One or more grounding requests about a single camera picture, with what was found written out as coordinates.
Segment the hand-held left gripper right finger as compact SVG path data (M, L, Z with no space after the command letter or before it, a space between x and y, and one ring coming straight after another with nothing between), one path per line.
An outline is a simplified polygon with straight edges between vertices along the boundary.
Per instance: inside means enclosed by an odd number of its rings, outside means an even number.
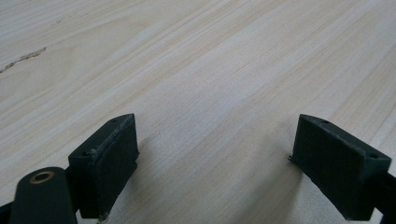
M392 220L391 158L331 122L302 114L290 161L347 220L367 221L375 209Z

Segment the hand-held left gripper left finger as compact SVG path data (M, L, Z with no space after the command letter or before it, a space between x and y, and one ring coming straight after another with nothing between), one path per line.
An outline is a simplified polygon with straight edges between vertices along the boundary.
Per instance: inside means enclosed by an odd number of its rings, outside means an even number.
M69 156L67 173L84 218L104 220L137 168L135 118L126 114L106 122Z

